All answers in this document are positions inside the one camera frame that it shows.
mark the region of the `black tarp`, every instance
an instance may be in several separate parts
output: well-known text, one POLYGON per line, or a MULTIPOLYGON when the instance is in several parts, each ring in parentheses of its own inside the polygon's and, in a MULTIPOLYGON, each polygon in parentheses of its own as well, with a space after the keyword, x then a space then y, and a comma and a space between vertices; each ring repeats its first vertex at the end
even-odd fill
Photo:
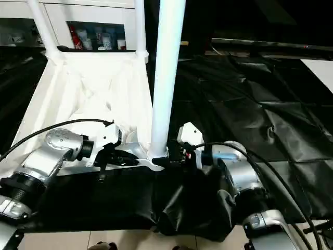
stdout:
MULTIPOLYGON (((150 84, 153 65, 148 67, 150 84)), ((333 211, 330 91, 300 61, 197 57, 178 64, 170 148, 192 122, 206 142, 235 140, 266 158, 313 219, 333 211)), ((265 183, 288 222, 302 217, 276 178, 265 183)), ((27 232, 149 229, 222 241, 237 218, 221 171, 152 172, 146 167, 57 177, 27 232)))
POLYGON ((0 47, 0 154, 10 147, 44 71, 43 50, 0 47))

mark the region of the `white floor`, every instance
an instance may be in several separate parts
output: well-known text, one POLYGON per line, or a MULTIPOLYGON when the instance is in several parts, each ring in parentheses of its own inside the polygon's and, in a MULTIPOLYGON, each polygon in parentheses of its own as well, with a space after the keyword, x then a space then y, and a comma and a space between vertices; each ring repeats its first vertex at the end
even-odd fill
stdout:
MULTIPOLYGON (((312 235, 308 240, 316 249, 312 235)), ((189 235, 164 236, 150 231, 94 231, 26 234, 19 250, 86 250, 97 242, 115 242, 119 250, 171 250, 176 245, 195 250, 244 250, 247 243, 242 227, 235 227, 222 243, 189 235)))

